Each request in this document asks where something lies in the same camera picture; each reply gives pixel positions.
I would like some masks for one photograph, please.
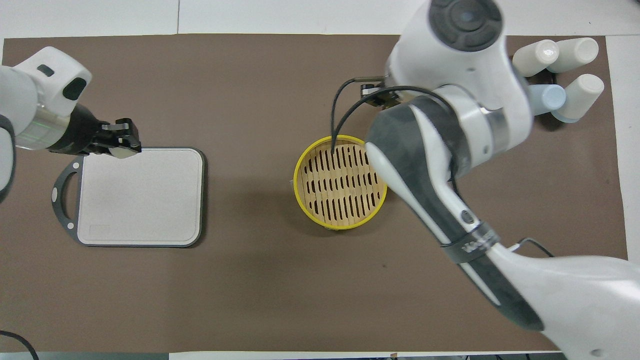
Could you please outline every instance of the yellow steamer rim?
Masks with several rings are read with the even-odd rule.
[[[387,196],[387,184],[369,166],[364,142],[348,135],[338,135],[334,154],[330,136],[307,147],[293,173],[293,185],[302,211],[333,230],[366,223]]]

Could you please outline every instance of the robotic arm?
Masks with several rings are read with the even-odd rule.
[[[527,258],[500,244],[447,184],[520,143],[532,115],[491,0],[426,1],[391,52],[402,103],[375,118],[369,161],[485,297],[570,360],[635,359],[640,268],[614,258]]]
[[[71,155],[126,158],[141,151],[131,119],[97,120],[77,103],[91,73],[46,47],[14,67],[0,67],[0,202],[15,170],[15,146]]]

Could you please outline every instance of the black cable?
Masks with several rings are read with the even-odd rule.
[[[27,339],[23,338],[22,336],[15,334],[14,332],[9,332],[9,331],[4,331],[4,330],[0,330],[0,335],[3,336],[7,336],[9,338],[14,338],[16,340],[18,340],[19,342],[21,342],[24,347],[27,348],[27,350],[29,350],[29,353],[31,354],[31,357],[33,358],[33,360],[38,360],[38,354],[36,353],[36,349],[33,348],[33,346],[31,346],[31,344],[27,341]]]
[[[338,88],[338,91],[335,92],[335,96],[333,97],[333,104],[331,105],[331,135],[332,136],[333,136],[333,124],[335,123],[335,105],[338,103],[338,98],[340,97],[340,93],[342,93],[344,88],[346,88],[349,84],[352,84],[352,83],[367,83],[367,82],[375,83],[375,82],[384,81],[384,79],[385,78],[382,76],[368,76],[368,77],[361,77],[361,78],[353,78],[345,81],[342,85],[340,85],[340,87]]]
[[[518,241],[518,244],[523,244],[523,243],[532,243],[533,245],[537,246],[537,248],[539,248],[540,250],[542,250],[548,257],[550,258],[554,258],[555,256],[553,254],[551,254],[551,252],[549,250],[547,250],[544,246],[542,246],[541,243],[537,242],[534,238],[524,238],[524,239],[520,239],[520,241]]]

